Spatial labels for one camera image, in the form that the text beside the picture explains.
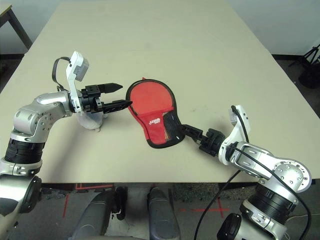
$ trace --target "printed logo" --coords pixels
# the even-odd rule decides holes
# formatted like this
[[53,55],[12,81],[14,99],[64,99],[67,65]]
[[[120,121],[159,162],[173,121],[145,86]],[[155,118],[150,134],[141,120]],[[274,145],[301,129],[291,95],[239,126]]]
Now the printed logo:
[[158,124],[158,123],[160,123],[160,118],[156,118],[156,119],[151,120],[151,121],[149,122],[149,125],[151,125],[151,124]]

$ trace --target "table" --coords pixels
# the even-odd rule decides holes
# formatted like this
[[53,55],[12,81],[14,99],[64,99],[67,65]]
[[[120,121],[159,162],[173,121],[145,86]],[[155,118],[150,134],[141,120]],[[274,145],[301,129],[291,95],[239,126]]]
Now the table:
[[[5,155],[15,112],[38,95],[54,92],[54,60],[77,50],[90,67],[85,85],[124,87],[102,100],[124,99],[142,77],[166,83],[183,124],[226,136],[228,109],[241,104],[250,119],[250,142],[293,158],[320,177],[320,121],[298,89],[254,34],[222,0],[109,0],[63,2],[56,9],[0,94],[0,153]],[[60,63],[58,81],[66,84]],[[111,113],[101,132],[76,116],[50,131],[39,177],[45,183],[225,182],[236,170],[197,149],[186,137],[151,148],[143,129],[123,110]],[[235,182],[254,181],[242,174]]]
[[9,22],[19,36],[23,44],[26,46],[27,49],[30,49],[32,45],[32,41],[27,35],[24,28],[21,26],[19,20],[17,19],[16,15],[12,11],[12,5],[9,3],[1,3],[0,5],[0,27],[6,22]]

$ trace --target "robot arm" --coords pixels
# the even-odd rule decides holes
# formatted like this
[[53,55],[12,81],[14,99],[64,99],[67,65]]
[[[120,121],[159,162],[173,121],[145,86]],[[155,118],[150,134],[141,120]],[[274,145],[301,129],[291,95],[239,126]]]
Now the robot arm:
[[[199,149],[212,155],[225,165],[232,165],[248,175],[259,178],[256,192],[244,200],[241,215],[232,213],[224,221],[217,234],[218,240],[281,240],[287,228],[285,223],[299,201],[285,186],[300,193],[311,185],[311,174],[301,162],[289,158],[275,157],[261,147],[246,141],[245,129],[249,132],[248,115],[242,106],[232,106],[230,121],[234,125],[231,134],[225,136],[209,129],[206,136],[203,131],[189,125],[182,130],[199,144]],[[279,182],[268,170],[242,154],[273,171],[283,182]]]
[[41,179],[36,176],[42,166],[42,153],[50,129],[59,119],[73,113],[110,113],[127,108],[132,102],[118,100],[104,104],[101,93],[111,93],[120,88],[116,83],[86,86],[76,89],[75,80],[82,81],[88,61],[78,52],[69,59],[66,69],[70,92],[59,84],[58,92],[38,96],[31,104],[20,108],[13,119],[13,131],[5,153],[0,159],[0,240],[7,239],[20,214],[30,212],[36,205]]

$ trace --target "black ribbed joint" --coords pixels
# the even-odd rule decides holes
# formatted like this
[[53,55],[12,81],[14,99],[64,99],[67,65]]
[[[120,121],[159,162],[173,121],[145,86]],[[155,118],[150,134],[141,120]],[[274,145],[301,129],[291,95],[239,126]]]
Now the black ribbed joint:
[[257,184],[255,194],[250,196],[248,201],[282,225],[286,223],[289,213],[296,206],[291,201],[261,184]]
[[10,138],[4,159],[15,164],[34,164],[41,160],[45,142],[34,143]]

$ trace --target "black cable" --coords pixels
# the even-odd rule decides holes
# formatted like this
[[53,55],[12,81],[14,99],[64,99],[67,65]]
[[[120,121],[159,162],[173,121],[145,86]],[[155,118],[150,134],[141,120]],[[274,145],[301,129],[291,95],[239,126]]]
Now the black cable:
[[252,161],[254,161],[256,164],[260,165],[262,168],[264,168],[265,170],[267,170],[272,176],[275,177],[275,179],[277,179],[289,192],[291,192],[298,200],[299,202],[301,202],[301,204],[304,206],[308,219],[307,219],[307,223],[306,226],[302,232],[302,235],[300,236],[299,240],[303,240],[305,239],[310,226],[311,226],[311,221],[312,221],[312,217],[311,217],[311,212],[308,208],[308,206],[305,204],[305,202],[297,195],[297,193],[292,190],[284,181],[281,180],[280,177],[278,177],[272,170],[270,170],[269,168],[267,168],[265,165],[263,165],[262,163],[260,163],[259,161],[257,161],[256,159],[254,159],[252,156],[250,156],[249,154],[247,154],[246,152],[240,150],[239,148],[236,148],[234,146],[229,145],[228,148],[231,148],[233,150],[238,151],[239,153],[245,155],[247,158],[251,159]]
[[54,64],[53,64],[53,68],[52,68],[52,80],[58,84],[58,86],[56,86],[56,89],[58,90],[58,92],[60,91],[66,91],[66,89],[64,88],[64,86],[62,86],[60,83],[58,83],[57,81],[57,78],[56,78],[56,72],[57,72],[57,66],[58,66],[58,62],[59,60],[62,59],[62,60],[66,60],[70,63],[70,57],[67,57],[67,56],[62,56],[62,57],[59,57],[58,59],[56,59],[54,61]]
[[[232,109],[232,112],[234,114],[237,115],[237,117],[239,118],[239,121],[241,123],[241,126],[242,126],[242,129],[243,129],[243,133],[244,133],[244,136],[245,136],[245,140],[247,143],[249,143],[249,137],[248,137],[248,134],[247,134],[247,130],[246,130],[246,126],[245,126],[245,123],[244,121],[242,120],[242,117],[239,113],[239,111],[237,110],[237,108],[232,105],[231,106],[231,109]],[[238,170],[235,172],[234,175],[232,175],[229,180],[223,185],[223,187],[220,189],[220,191],[218,191],[218,193],[213,197],[213,199],[211,200],[211,202],[208,204],[208,206],[206,207],[206,209],[204,210],[204,212],[202,213],[199,221],[198,221],[198,224],[196,226],[196,229],[195,229],[195,232],[194,232],[194,240],[197,240],[197,236],[198,236],[198,231],[199,231],[199,228],[200,228],[200,224],[202,222],[202,219],[204,218],[204,216],[206,215],[207,211],[209,210],[209,208],[211,207],[211,205],[214,203],[214,201],[217,199],[217,197],[219,197],[219,195],[222,193],[222,191],[228,186],[228,184],[232,181],[232,179],[234,179],[241,171]]]
[[234,105],[231,106],[232,112],[237,115],[237,117],[239,118],[239,121],[241,123],[242,129],[243,129],[243,133],[245,136],[245,140],[247,143],[249,143],[249,138],[248,138],[248,134],[247,134],[247,130],[244,124],[244,121],[242,120],[242,117],[240,116],[240,113],[238,112],[238,110],[236,109],[236,107]]
[[204,216],[206,215],[206,213],[208,212],[209,208],[211,207],[211,205],[214,203],[214,201],[217,199],[217,197],[222,193],[223,190],[225,190],[225,188],[228,186],[228,184],[232,181],[232,179],[234,179],[241,171],[238,170],[235,172],[235,174],[233,174],[229,180],[223,185],[223,187],[217,192],[217,194],[213,197],[213,199],[211,200],[211,202],[209,203],[209,205],[206,207],[206,209],[204,210],[204,212],[202,213],[199,221],[198,221],[198,224],[196,226],[196,229],[195,229],[195,232],[194,232],[194,240],[197,239],[197,236],[198,236],[198,231],[199,231],[199,228],[200,228],[200,224],[202,222],[202,219],[204,218]]

